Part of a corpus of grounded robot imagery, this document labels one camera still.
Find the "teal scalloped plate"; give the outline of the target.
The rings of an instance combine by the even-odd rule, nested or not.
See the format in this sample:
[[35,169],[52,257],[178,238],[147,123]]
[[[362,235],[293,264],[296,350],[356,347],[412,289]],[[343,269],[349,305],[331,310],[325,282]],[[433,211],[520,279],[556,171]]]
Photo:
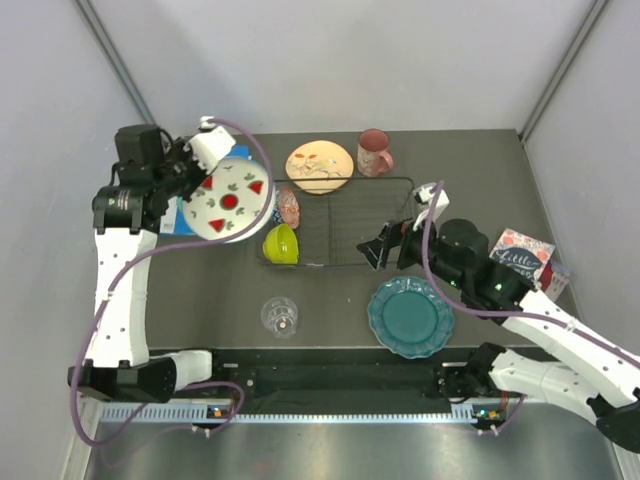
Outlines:
[[429,282],[397,276],[382,283],[367,307],[368,324],[393,354],[414,360],[442,350],[452,336],[455,316]]

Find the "watermelon pattern plate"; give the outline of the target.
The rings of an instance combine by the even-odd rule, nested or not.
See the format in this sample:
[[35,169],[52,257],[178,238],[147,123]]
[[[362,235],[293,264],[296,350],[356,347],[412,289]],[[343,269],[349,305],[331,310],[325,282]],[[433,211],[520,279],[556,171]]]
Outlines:
[[275,205],[274,184],[265,168],[245,158],[225,158],[182,202],[192,232],[209,241],[239,242],[260,231]]

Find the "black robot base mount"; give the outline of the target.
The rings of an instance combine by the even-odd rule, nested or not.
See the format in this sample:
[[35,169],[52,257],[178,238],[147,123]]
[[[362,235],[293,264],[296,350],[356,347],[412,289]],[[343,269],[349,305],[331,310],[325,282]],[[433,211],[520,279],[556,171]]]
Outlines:
[[384,348],[218,348],[213,377],[244,389],[244,413],[444,413],[453,401],[504,397],[463,379],[473,352],[409,360]]

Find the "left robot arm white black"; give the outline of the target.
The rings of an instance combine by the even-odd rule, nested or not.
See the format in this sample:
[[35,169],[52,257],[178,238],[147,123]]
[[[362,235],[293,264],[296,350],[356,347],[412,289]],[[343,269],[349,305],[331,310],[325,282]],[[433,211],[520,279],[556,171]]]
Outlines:
[[193,384],[205,396],[226,387],[208,350],[151,356],[145,317],[151,257],[172,198],[205,178],[183,140],[153,124],[120,128],[111,180],[92,200],[98,256],[95,314],[87,351],[70,383],[101,401],[164,403]]

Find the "lime green bowl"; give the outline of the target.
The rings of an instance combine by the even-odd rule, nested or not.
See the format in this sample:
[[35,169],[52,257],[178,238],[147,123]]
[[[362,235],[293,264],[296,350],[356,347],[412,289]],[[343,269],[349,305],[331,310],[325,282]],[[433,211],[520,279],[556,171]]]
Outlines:
[[294,230],[287,224],[272,228],[266,235],[262,251],[273,264],[296,265],[299,261],[299,245]]

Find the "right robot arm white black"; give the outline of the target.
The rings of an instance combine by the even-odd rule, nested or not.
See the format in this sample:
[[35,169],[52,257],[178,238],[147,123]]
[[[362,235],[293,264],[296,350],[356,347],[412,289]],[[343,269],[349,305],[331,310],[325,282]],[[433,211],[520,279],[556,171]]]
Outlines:
[[412,220],[386,223],[380,234],[357,245],[375,270],[399,248],[397,266],[428,267],[460,292],[462,310],[516,333],[556,359],[547,365],[506,347],[485,343],[468,359],[469,390],[496,389],[526,395],[572,412],[608,440],[639,450],[639,358],[608,341],[557,306],[518,272],[493,260],[488,239],[463,219],[440,227]]

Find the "peach bird plate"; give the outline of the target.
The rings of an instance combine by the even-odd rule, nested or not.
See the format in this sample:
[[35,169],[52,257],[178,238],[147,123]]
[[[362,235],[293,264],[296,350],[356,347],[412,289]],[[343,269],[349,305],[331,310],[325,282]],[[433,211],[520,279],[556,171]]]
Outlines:
[[304,192],[314,195],[341,188],[354,170],[352,156],[342,146],[327,140],[298,146],[285,162],[288,178]]

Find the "orange blue patterned bowl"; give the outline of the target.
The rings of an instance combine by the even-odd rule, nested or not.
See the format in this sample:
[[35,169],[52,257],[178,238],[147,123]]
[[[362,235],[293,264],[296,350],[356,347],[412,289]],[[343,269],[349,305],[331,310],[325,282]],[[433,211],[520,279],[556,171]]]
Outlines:
[[293,190],[281,186],[277,190],[273,219],[277,224],[286,224],[295,230],[300,225],[300,206]]

